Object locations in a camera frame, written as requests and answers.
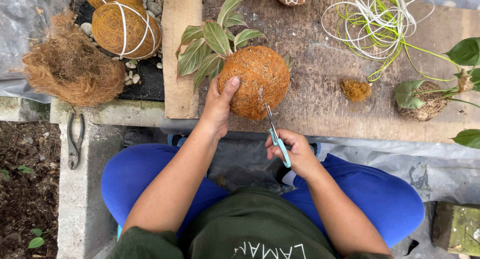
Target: mossy wooden block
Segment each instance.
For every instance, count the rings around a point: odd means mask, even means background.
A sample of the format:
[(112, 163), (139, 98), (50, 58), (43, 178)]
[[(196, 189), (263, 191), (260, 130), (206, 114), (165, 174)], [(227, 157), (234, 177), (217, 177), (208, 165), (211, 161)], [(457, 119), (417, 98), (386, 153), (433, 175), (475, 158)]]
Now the mossy wooden block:
[(450, 253), (480, 256), (480, 205), (438, 202), (431, 238)]

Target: person's left hand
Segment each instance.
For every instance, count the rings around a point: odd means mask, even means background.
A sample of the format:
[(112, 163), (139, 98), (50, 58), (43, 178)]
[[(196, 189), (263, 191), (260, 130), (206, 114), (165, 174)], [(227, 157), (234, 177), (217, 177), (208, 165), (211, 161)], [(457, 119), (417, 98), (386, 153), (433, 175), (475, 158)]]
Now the person's left hand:
[(234, 76), (226, 82), (222, 94), (219, 94), (219, 75), (215, 76), (210, 83), (205, 108), (198, 126), (203, 127), (205, 131), (213, 132), (213, 138), (216, 140), (220, 140), (227, 134), (228, 119), (233, 115), (230, 112), (230, 101), (239, 86), (240, 77)]

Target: blue pants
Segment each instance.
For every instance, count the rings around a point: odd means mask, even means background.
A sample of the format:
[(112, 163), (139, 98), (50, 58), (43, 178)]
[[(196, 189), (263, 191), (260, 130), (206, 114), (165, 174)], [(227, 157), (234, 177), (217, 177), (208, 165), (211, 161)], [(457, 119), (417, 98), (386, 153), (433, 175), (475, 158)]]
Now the blue pants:
[[(102, 196), (115, 220), (123, 227), (142, 192), (170, 162), (179, 147), (162, 144), (130, 146), (105, 165)], [(417, 192), (399, 177), (328, 154), (321, 162), (345, 194), (365, 213), (388, 247), (407, 237), (422, 222), (424, 208)], [(298, 189), (281, 195), (301, 209), (325, 236), (307, 183), (294, 179)], [(224, 199), (228, 191), (204, 178), (178, 231), (178, 236), (197, 214)]]

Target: dark green shirt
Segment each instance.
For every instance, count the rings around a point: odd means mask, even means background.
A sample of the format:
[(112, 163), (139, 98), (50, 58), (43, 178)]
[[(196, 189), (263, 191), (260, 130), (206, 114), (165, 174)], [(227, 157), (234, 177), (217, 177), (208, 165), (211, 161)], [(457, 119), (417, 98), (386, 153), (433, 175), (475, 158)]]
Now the dark green shirt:
[[(297, 207), (262, 188), (244, 187), (200, 213), (180, 239), (171, 232), (126, 231), (109, 259), (335, 259), (322, 232)], [(387, 259), (356, 253), (349, 259)]]

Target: fingernail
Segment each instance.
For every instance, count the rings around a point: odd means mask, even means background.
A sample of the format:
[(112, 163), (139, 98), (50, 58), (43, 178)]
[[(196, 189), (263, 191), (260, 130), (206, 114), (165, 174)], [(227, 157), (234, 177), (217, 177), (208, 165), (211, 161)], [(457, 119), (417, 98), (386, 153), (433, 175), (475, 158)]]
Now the fingernail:
[(240, 77), (238, 77), (238, 76), (232, 77), (232, 85), (233, 85), (234, 87), (236, 87), (236, 86), (238, 86), (239, 84), (240, 84)]

